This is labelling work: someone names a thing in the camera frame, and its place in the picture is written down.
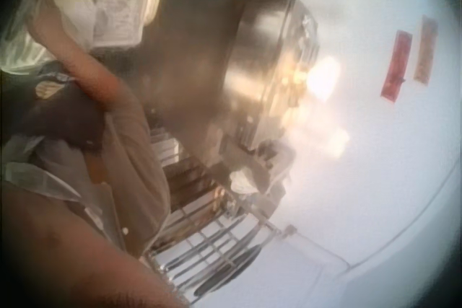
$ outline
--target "white wall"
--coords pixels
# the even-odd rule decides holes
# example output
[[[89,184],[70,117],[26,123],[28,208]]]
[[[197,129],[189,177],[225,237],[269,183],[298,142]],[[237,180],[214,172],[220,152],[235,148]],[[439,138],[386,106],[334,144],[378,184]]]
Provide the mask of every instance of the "white wall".
[[[405,228],[436,193],[460,155],[460,36],[445,0],[302,0],[319,23],[319,59],[341,76],[305,127],[329,122],[350,137],[333,158],[302,127],[287,196],[273,222],[292,223],[313,241],[357,263]],[[413,81],[422,15],[439,35],[430,85]],[[396,104],[380,97],[397,30],[413,35]]]
[[[329,254],[288,239],[200,307],[408,307],[437,279],[460,232],[458,24],[445,0],[303,1],[319,23],[319,59],[333,56],[341,78],[326,104],[305,101],[308,122],[289,134],[298,157],[272,221],[294,224],[353,269],[334,279]],[[439,24],[428,87],[412,80],[423,14]],[[397,30],[413,43],[393,105],[380,91]],[[306,136],[314,128],[315,141]],[[336,129],[350,137],[337,158],[321,145]],[[329,273],[344,269],[335,256],[331,264]]]

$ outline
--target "hand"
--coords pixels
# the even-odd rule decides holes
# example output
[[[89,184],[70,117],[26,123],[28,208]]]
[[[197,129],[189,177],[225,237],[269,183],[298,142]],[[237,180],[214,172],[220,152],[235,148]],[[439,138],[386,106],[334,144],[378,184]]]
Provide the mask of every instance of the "hand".
[[[53,51],[61,40],[67,39],[61,13],[54,0],[38,0],[37,12],[27,28],[35,41]]]

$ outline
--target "red label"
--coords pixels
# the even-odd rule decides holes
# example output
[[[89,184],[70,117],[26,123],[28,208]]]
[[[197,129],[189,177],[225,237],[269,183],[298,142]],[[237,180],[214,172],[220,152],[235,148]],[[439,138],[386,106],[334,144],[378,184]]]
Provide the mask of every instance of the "red label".
[[[383,84],[381,96],[395,102],[399,90],[404,82],[409,52],[411,51],[412,35],[408,32],[398,30],[396,33],[395,47],[391,56],[390,67],[387,78]]]

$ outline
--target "wire rack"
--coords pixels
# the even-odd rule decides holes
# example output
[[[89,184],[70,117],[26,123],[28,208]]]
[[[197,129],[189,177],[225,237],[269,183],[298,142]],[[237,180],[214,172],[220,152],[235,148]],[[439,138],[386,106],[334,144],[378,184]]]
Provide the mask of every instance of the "wire rack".
[[[239,276],[281,232],[249,201],[213,181],[164,128],[151,136],[172,213],[146,260],[193,305]]]

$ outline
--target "skin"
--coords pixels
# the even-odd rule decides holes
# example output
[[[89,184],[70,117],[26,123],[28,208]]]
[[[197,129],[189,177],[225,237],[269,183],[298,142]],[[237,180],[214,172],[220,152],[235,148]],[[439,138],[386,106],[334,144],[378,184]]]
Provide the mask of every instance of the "skin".
[[[121,83],[64,32],[51,0],[42,4],[29,30],[90,97],[110,109]],[[62,201],[2,182],[1,226],[3,251],[50,306],[105,307],[98,304],[101,299],[129,296],[141,303],[111,307],[182,307],[159,276],[113,247]]]

